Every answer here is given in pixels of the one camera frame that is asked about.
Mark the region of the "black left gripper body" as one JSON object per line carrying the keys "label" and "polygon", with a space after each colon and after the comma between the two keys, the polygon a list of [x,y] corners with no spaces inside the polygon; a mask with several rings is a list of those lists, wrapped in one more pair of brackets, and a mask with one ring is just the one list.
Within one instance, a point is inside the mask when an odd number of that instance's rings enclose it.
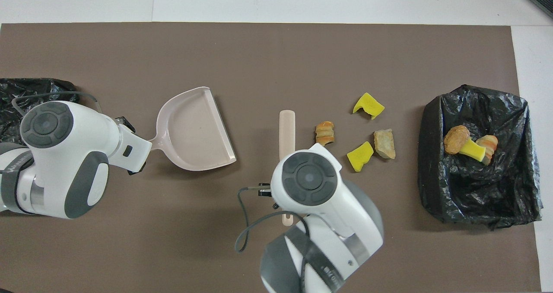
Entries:
{"label": "black left gripper body", "polygon": [[[127,170],[128,175],[135,175],[142,172],[146,166],[146,140],[136,134],[136,129],[125,117],[117,117],[114,121],[119,126],[122,134],[121,142],[119,143],[117,149],[123,150],[120,157],[124,160],[128,158],[132,159],[130,163],[127,160],[123,165],[123,168]],[[138,162],[142,162],[140,169],[137,169],[136,171],[127,169],[130,165],[135,167]]]}

